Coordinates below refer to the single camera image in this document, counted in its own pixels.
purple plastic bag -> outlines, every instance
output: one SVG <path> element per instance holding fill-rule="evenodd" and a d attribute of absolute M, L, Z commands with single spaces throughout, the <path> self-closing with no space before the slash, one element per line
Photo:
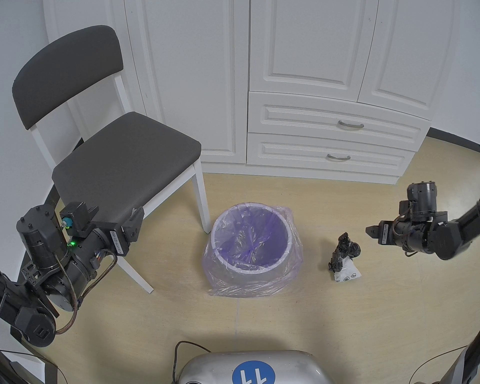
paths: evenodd
<path fill-rule="evenodd" d="M 259 203 L 238 204 L 222 213 L 202 260 L 211 295 L 243 298 L 279 292 L 301 263 L 292 211 Z"/>

chair leg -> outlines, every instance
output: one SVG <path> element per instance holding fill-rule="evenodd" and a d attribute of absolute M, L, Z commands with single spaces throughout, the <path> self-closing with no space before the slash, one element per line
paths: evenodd
<path fill-rule="evenodd" d="M 150 284 L 148 284 L 143 277 L 139 275 L 137 271 L 133 269 L 133 267 L 128 264 L 124 257 L 119 256 L 117 264 L 122 268 L 127 275 L 129 275 L 133 280 L 135 280 L 143 289 L 145 289 L 148 293 L 152 293 L 153 288 Z"/>
<path fill-rule="evenodd" d="M 202 165 L 200 159 L 193 163 L 195 175 L 192 177 L 193 190 L 197 198 L 198 210 L 200 211 L 200 219 L 202 227 L 206 233 L 212 230 L 212 222 L 210 221 L 210 212 L 208 212 L 207 194 L 205 192 L 204 174 L 202 173 Z"/>

chair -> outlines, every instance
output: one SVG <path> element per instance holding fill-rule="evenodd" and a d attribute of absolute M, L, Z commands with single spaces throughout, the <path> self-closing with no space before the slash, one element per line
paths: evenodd
<path fill-rule="evenodd" d="M 120 44 L 106 25 L 65 35 L 29 60 L 13 82 L 18 114 L 48 165 L 65 204 L 99 206 L 95 220 L 122 222 L 143 206 L 145 217 L 188 180 L 193 181 L 203 229 L 211 230 L 201 145 L 160 122 L 132 111 L 119 74 Z M 36 123 L 60 104 L 96 82 L 114 76 L 124 115 L 101 129 L 56 164 Z M 148 293 L 153 288 L 119 257 L 118 264 Z"/>

metal handle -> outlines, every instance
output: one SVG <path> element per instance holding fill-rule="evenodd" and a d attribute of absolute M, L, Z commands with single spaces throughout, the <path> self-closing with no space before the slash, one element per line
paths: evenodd
<path fill-rule="evenodd" d="M 334 160 L 350 160 L 351 159 L 350 155 L 347 157 L 336 157 L 336 156 L 332 156 L 331 154 L 327 154 L 327 157 L 329 159 L 334 159 Z"/>
<path fill-rule="evenodd" d="M 338 121 L 338 124 L 342 125 L 343 127 L 349 127 L 349 128 L 355 128 L 355 129 L 361 129 L 364 127 L 363 124 L 348 124 L 348 123 L 344 123 L 342 120 L 339 120 Z"/>

light wood floor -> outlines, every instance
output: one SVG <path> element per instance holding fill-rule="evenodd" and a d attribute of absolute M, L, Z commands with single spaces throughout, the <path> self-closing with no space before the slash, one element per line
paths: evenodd
<path fill-rule="evenodd" d="M 204 178 L 212 219 L 241 202 L 292 209 L 304 250 L 297 279 L 269 298 L 209 296 L 201 267 L 208 236 L 188 183 L 144 221 L 127 256 L 154 292 L 148 295 L 115 267 L 86 298 L 73 328 L 42 350 L 70 384 L 170 383 L 173 349 L 183 339 L 212 351 L 304 350 L 338 384 L 406 384 L 425 360 L 467 344 L 480 329 L 480 240 L 442 261 L 425 254 L 407 258 L 364 232 L 396 217 L 411 182 L 435 181 L 438 209 L 450 218 L 463 214 L 480 197 L 480 153 L 427 138 L 395 186 Z M 336 283 L 327 263 L 344 231 L 361 246 L 355 265 L 363 276 Z M 178 366 L 199 353 L 182 346 Z M 428 363 L 413 382 L 440 380 L 456 357 Z"/>

